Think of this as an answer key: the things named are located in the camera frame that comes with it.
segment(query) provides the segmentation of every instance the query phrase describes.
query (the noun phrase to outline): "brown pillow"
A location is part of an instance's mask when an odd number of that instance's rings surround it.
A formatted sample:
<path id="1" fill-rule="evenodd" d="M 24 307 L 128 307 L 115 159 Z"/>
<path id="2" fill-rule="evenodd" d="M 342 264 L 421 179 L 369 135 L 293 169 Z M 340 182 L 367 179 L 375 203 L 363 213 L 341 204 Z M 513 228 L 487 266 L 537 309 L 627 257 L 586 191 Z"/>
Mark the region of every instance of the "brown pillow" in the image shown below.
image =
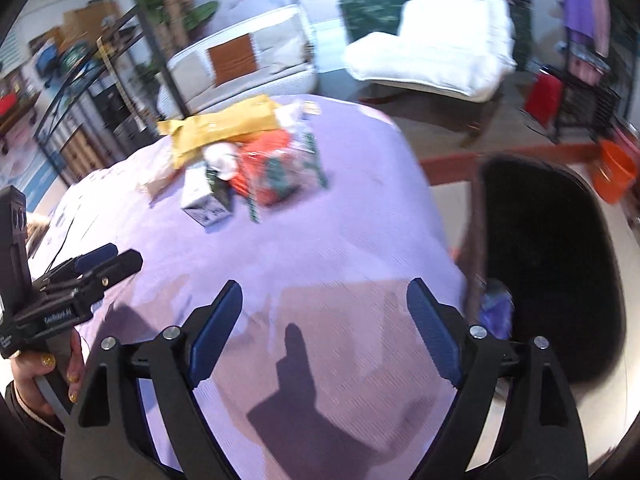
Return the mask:
<path id="1" fill-rule="evenodd" d="M 248 34 L 212 46 L 208 52 L 216 72 L 216 86 L 258 70 Z"/>

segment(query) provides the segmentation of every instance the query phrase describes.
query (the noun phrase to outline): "white cushion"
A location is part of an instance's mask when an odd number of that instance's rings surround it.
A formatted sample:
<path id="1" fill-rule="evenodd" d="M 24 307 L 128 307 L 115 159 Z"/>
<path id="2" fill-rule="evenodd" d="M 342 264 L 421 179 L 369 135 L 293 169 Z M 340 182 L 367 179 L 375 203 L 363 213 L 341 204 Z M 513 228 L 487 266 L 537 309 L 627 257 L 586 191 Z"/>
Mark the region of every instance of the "white cushion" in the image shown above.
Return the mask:
<path id="1" fill-rule="evenodd" d="M 171 74 L 180 94 L 187 102 L 203 93 L 214 83 L 196 52 L 192 52 L 176 62 L 171 69 Z"/>
<path id="2" fill-rule="evenodd" d="M 287 41 L 297 36 L 301 36 L 302 31 L 298 26 L 296 17 L 289 18 L 282 23 L 271 25 L 271 27 L 262 28 L 254 32 L 254 40 L 258 49 L 263 52 L 270 48 L 281 46 Z"/>
<path id="3" fill-rule="evenodd" d="M 240 76 L 231 81 L 227 81 L 220 86 L 210 87 L 202 94 L 197 95 L 191 101 L 187 103 L 189 110 L 195 115 L 203 111 L 204 109 L 225 101 L 235 95 L 238 95 L 248 89 L 258 88 L 261 85 L 280 79 L 298 72 L 304 72 L 309 69 L 307 64 L 299 64 L 293 67 L 289 67 L 274 75 L 269 68 L 261 68 L 251 74 Z"/>
<path id="4" fill-rule="evenodd" d="M 347 46 L 359 80 L 424 85 L 483 102 L 513 72 L 513 23 L 505 0 L 410 0 L 398 35 L 372 32 Z"/>
<path id="5" fill-rule="evenodd" d="M 262 53 L 261 65 L 272 74 L 282 72 L 290 66 L 305 62 L 305 42 L 302 37 L 292 38 L 280 46 L 275 46 Z"/>

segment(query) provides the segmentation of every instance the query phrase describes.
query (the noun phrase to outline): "red bag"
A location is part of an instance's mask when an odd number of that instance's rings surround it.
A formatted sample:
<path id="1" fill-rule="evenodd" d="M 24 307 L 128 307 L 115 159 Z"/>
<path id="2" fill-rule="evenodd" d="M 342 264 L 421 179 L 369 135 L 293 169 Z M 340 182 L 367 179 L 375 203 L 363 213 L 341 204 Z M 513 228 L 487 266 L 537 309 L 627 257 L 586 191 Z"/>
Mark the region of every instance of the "red bag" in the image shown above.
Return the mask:
<path id="1" fill-rule="evenodd" d="M 562 81 L 541 70 L 524 105 L 524 111 L 544 128 L 548 128 L 549 122 L 558 113 L 561 99 Z"/>
<path id="2" fill-rule="evenodd" d="M 15 92 L 0 97 L 0 116 L 5 115 L 11 108 L 13 108 L 18 102 L 18 96 Z"/>

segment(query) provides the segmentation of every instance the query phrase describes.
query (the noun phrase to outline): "purple towel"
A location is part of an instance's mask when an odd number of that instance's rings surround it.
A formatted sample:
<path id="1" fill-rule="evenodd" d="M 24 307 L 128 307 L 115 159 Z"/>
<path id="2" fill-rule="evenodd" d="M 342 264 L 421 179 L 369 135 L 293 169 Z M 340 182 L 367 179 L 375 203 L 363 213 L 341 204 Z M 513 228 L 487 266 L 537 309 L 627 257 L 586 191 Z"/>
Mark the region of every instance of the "purple towel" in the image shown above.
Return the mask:
<path id="1" fill-rule="evenodd" d="M 576 32 L 572 36 L 574 41 L 585 43 L 585 37 L 593 38 L 595 22 L 591 0 L 564 0 L 564 26 Z"/>

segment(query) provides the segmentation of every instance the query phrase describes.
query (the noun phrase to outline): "small cardboard box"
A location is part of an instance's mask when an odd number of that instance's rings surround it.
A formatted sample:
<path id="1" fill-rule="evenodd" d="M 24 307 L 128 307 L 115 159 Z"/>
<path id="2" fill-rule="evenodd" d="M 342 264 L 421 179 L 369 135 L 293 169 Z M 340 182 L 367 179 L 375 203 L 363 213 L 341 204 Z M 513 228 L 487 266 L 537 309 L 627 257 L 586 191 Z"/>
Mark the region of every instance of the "small cardboard box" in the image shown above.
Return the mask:
<path id="1" fill-rule="evenodd" d="M 231 216 L 229 184 L 220 180 L 204 161 L 191 164 L 184 172 L 182 210 L 204 227 Z"/>

